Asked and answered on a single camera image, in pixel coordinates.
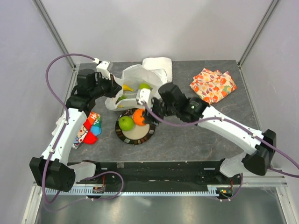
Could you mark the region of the white plastic bag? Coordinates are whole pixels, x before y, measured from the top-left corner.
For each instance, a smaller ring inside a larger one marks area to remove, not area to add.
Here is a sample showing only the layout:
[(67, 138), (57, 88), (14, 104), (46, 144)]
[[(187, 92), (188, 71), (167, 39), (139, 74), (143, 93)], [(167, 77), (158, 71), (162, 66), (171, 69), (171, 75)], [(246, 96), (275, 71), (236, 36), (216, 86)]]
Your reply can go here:
[[(139, 90), (139, 85), (141, 83), (149, 84), (152, 87), (152, 97), (160, 99), (161, 97), (158, 93), (158, 89), (160, 86), (167, 83), (167, 78), (164, 69), (148, 70), (142, 65), (137, 64), (126, 68), (122, 72), (121, 78), (115, 78), (115, 81), (121, 86), (124, 84), (128, 85), (133, 88), (134, 91), (121, 90), (115, 98), (107, 98), (105, 100), (105, 106), (111, 111), (125, 111), (134, 108), (142, 109), (136, 102), (137, 91)], [(126, 95), (128, 98), (116, 103), (117, 99), (122, 95)]]

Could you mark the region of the right aluminium frame post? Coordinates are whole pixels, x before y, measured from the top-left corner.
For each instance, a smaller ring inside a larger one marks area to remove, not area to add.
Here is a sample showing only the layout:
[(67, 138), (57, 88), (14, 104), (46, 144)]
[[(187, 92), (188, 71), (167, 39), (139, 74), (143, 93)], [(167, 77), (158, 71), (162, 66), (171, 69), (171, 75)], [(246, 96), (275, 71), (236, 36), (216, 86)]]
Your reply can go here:
[(279, 3), (280, 3), (280, 0), (272, 0), (270, 2), (270, 4), (267, 7), (263, 17), (260, 20), (257, 28), (255, 29), (255, 31), (254, 31), (247, 47), (245, 48), (240, 60), (237, 63), (239, 68), (241, 68), (243, 66), (243, 64), (245, 63), (247, 57), (249, 56), (250, 52), (252, 51), (254, 45), (256, 44), (258, 38), (260, 37), (263, 30), (265, 29), (267, 23), (269, 22), (272, 14), (274, 13), (276, 8), (278, 7)]

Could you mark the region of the white folded towel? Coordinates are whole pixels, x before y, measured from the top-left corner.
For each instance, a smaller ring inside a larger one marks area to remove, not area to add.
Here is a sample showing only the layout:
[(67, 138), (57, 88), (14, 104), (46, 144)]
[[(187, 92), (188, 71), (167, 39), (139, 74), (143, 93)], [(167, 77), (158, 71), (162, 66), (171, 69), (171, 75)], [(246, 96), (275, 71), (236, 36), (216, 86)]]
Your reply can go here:
[(172, 60), (167, 57), (149, 57), (142, 61), (143, 67), (148, 70), (164, 69), (166, 73), (167, 82), (172, 82)]

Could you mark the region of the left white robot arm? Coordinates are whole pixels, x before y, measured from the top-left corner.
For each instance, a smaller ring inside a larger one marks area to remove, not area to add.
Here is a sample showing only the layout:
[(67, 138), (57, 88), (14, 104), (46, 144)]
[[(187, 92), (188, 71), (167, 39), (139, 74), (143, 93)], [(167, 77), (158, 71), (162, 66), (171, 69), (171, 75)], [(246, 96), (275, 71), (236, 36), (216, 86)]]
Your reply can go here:
[(88, 179), (99, 183), (103, 173), (93, 162), (83, 161), (68, 166), (73, 143), (86, 122), (96, 99), (116, 97), (122, 87), (108, 69), (84, 69), (77, 75), (77, 84), (64, 104), (65, 113), (50, 144), (39, 158), (33, 157), (30, 169), (38, 186), (68, 192), (76, 182)]

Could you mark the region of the left aluminium frame post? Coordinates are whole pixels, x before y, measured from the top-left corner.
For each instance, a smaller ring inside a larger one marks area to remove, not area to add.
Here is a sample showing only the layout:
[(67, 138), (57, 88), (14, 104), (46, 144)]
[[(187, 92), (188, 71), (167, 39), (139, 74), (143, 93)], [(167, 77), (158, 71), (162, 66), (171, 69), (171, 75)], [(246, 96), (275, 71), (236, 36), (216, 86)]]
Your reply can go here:
[(41, 15), (43, 21), (45, 22), (48, 30), (50, 31), (53, 39), (55, 40), (57, 46), (59, 47), (60, 51), (63, 54), (69, 54), (69, 51), (67, 50), (67, 47), (64, 43), (64, 41), (62, 40), (54, 22), (52, 21), (45, 5), (43, 4), (42, 0), (32, 0), (32, 2), (34, 3), (35, 7), (37, 8), (39, 14)]

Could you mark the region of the green fake apple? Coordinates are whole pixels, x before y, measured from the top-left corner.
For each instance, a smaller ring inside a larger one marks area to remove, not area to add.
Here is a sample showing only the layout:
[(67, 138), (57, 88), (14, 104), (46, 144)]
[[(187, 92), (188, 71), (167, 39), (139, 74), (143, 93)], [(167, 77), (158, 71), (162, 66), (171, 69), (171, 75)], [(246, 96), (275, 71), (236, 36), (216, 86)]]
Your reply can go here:
[(118, 123), (120, 129), (123, 131), (130, 131), (135, 126), (133, 119), (129, 116), (122, 116)]

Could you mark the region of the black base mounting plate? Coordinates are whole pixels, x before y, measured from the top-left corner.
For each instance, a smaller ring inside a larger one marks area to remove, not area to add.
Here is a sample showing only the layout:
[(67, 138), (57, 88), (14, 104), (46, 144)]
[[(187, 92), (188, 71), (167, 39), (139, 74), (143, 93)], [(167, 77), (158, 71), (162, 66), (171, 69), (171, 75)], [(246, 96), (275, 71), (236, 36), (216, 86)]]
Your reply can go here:
[(237, 185), (241, 174), (225, 177), (219, 171), (219, 161), (166, 162), (97, 162), (95, 174), (107, 171), (119, 173), (125, 183), (132, 182), (186, 182), (195, 185)]

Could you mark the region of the dark rimmed ceramic plate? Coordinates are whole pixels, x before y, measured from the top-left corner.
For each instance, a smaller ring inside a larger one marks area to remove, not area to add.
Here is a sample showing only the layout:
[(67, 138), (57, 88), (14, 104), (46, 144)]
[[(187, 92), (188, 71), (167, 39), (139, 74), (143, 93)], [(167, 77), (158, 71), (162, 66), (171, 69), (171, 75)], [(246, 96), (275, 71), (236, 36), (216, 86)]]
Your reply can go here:
[(123, 131), (119, 127), (119, 119), (122, 116), (132, 117), (137, 108), (124, 111), (116, 120), (115, 132), (117, 137), (126, 144), (139, 145), (148, 141), (155, 133), (156, 127), (154, 125), (146, 124), (145, 126), (135, 126), (130, 131)]

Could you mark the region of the green fake pear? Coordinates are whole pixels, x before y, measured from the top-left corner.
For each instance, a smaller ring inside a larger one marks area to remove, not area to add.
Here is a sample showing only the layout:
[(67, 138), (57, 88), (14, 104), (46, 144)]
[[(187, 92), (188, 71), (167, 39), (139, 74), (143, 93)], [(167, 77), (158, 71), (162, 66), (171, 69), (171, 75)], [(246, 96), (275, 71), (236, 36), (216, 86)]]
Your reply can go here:
[(152, 90), (152, 87), (151, 87), (149, 84), (147, 84), (147, 83), (141, 83), (141, 84), (139, 85), (139, 89), (140, 89), (140, 90), (141, 90), (141, 89)]

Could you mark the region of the aluminium frame post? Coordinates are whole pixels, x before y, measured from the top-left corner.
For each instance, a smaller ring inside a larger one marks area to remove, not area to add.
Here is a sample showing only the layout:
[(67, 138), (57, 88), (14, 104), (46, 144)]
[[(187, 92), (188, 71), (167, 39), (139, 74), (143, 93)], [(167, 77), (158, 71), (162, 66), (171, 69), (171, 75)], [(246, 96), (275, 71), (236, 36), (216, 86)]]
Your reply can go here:
[(263, 30), (265, 29), (267, 23), (269, 22), (272, 14), (274, 13), (276, 8), (278, 7), (279, 3), (280, 3), (280, 0), (272, 0), (270, 2), (270, 4), (267, 7), (263, 17), (260, 20), (257, 28), (255, 29), (255, 31), (254, 31), (247, 47), (245, 48), (240, 60), (237, 63), (239, 68), (241, 68), (243, 66), (243, 64), (245, 63), (247, 57), (249, 56), (250, 52), (252, 51), (254, 45), (256, 44), (258, 38), (260, 37)]
[(63, 54), (69, 54), (69, 51), (67, 50), (67, 47), (64, 43), (64, 41), (62, 40), (54, 22), (52, 21), (45, 5), (43, 4), (42, 0), (32, 0), (32, 2), (34, 3), (35, 7), (37, 8), (39, 14), (41, 15), (43, 21), (45, 22), (48, 30), (50, 31), (53, 39), (55, 40), (57, 46), (59, 47), (60, 51)]

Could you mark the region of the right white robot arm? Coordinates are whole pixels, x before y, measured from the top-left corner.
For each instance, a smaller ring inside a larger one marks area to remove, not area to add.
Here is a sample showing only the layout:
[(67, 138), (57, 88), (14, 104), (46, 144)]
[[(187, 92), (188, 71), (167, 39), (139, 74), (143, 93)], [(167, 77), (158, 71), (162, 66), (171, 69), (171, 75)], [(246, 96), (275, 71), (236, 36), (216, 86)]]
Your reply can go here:
[(182, 123), (175, 127), (200, 126), (213, 131), (240, 147), (243, 152), (219, 161), (214, 178), (218, 183), (226, 183), (236, 174), (249, 171), (264, 176), (271, 167), (276, 146), (276, 133), (270, 129), (262, 132), (245, 126), (222, 114), (200, 98), (188, 98), (173, 83), (166, 83), (158, 89), (160, 99), (152, 91), (142, 88), (137, 92), (136, 101), (145, 107), (144, 122), (158, 125), (170, 122), (167, 116), (176, 116)]

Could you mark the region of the colourful cartoon cloth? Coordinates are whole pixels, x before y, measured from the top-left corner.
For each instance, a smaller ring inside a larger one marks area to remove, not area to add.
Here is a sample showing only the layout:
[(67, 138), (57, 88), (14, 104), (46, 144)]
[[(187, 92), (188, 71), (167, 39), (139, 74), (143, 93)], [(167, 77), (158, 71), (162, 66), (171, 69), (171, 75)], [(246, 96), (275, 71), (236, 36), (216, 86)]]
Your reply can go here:
[(81, 143), (94, 144), (101, 134), (101, 116), (98, 113), (90, 112), (85, 123), (79, 130), (72, 148), (77, 149)]

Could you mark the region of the yellow fake banana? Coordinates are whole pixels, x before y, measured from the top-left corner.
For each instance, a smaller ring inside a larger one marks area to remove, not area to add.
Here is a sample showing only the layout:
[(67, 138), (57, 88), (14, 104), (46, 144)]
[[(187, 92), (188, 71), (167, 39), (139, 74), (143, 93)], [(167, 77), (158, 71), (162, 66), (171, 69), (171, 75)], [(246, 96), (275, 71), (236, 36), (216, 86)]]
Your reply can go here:
[(133, 88), (129, 87), (129, 86), (126, 85), (126, 84), (124, 84), (122, 87), (123, 87), (123, 90), (124, 90), (124, 91), (130, 91), (130, 92), (133, 92), (133, 91), (134, 91)]

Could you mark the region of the green fake grapes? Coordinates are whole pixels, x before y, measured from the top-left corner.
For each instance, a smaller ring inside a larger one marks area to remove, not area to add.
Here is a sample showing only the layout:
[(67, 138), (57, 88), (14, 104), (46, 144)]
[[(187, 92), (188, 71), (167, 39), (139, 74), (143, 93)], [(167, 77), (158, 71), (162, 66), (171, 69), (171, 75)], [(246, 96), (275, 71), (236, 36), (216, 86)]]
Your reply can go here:
[(124, 100), (124, 99), (127, 99), (128, 97), (126, 96), (126, 95), (122, 95), (122, 96), (120, 96), (118, 99), (117, 99), (117, 101), (116, 101), (116, 103), (118, 103), (118, 102), (120, 102), (120, 101), (122, 101), (122, 100)]

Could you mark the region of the orange floral folded cloth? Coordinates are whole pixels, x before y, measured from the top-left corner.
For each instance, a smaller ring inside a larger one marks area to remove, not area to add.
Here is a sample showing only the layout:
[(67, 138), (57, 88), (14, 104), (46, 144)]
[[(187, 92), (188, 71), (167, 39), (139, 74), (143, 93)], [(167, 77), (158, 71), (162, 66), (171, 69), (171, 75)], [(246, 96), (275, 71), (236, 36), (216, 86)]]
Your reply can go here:
[(218, 103), (237, 90), (237, 86), (228, 71), (221, 73), (219, 70), (211, 71), (206, 68), (193, 77), (190, 88), (210, 105)]

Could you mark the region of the fake orange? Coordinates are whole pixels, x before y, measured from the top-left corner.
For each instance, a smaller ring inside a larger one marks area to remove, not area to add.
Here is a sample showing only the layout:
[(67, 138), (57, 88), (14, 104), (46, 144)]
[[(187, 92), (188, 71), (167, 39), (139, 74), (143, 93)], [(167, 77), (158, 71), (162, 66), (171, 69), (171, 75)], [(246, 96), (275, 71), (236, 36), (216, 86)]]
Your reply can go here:
[(144, 110), (143, 109), (137, 109), (132, 115), (132, 119), (134, 123), (138, 126), (145, 126), (145, 118), (143, 117)]

